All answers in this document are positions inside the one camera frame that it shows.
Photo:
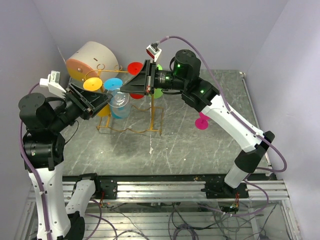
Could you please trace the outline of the clear wine glass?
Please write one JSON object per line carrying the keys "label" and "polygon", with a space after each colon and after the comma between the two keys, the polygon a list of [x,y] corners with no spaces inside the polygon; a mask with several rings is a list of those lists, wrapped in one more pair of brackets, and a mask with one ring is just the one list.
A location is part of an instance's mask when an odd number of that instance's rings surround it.
{"label": "clear wine glass", "polygon": [[130,95],[119,88],[112,88],[107,93],[112,95],[109,105],[113,117],[127,118],[131,112]]}

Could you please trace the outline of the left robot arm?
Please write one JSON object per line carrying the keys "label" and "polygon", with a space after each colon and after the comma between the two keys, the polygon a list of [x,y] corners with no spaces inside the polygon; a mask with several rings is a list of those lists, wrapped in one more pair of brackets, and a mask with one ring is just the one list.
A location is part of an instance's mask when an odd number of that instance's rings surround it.
{"label": "left robot arm", "polygon": [[102,193],[96,173],[80,175],[69,202],[63,191],[64,148],[61,132],[77,119],[95,117],[112,94],[84,90],[69,84],[62,97],[30,91],[18,103],[20,154],[35,193],[39,240],[81,240],[85,211]]}

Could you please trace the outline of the pink plastic wine glass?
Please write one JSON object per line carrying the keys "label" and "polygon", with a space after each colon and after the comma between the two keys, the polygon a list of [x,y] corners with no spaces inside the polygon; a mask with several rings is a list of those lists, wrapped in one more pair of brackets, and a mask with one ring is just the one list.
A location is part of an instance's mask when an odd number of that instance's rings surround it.
{"label": "pink plastic wine glass", "polygon": [[195,120],[195,126],[199,130],[206,130],[209,126],[209,117],[204,115],[202,112],[199,113],[199,118]]}

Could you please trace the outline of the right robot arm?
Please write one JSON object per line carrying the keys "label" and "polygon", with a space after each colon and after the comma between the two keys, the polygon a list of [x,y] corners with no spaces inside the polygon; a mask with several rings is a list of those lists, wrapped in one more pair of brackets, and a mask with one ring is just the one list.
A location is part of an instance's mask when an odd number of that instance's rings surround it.
{"label": "right robot arm", "polygon": [[200,77],[201,61],[194,52],[179,50],[171,61],[173,69],[168,71],[160,70],[155,63],[146,60],[141,71],[120,90],[139,95],[150,95],[155,89],[177,90],[188,106],[215,121],[232,136],[241,152],[220,186],[221,194],[231,198],[246,176],[256,170],[275,135],[258,129],[227,106],[219,90]]}

